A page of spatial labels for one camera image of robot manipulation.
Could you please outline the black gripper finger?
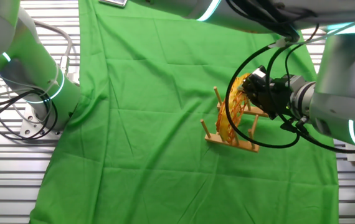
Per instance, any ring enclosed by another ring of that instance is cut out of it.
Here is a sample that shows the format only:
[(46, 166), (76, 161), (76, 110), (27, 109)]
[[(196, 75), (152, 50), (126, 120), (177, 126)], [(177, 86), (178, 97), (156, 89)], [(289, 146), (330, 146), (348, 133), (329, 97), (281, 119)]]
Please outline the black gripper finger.
[(269, 117), (274, 117), (274, 105), (265, 92), (246, 92), (245, 94), (252, 104), (268, 114)]
[(243, 88), (245, 92), (263, 92), (266, 87), (266, 68), (258, 67), (243, 81)]

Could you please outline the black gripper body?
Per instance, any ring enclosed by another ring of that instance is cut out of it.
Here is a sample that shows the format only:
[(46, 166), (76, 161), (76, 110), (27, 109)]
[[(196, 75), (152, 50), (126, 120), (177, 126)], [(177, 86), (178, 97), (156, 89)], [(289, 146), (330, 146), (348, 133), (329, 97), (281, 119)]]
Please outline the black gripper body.
[(285, 86), (286, 81), (287, 81), (286, 78), (270, 79), (270, 93), (275, 102), (275, 106), (274, 106), (274, 117), (269, 117), (269, 118), (276, 118), (278, 116), (277, 110), (279, 110), (281, 114), (287, 116), (293, 116), (289, 107), (291, 90), (287, 86)]

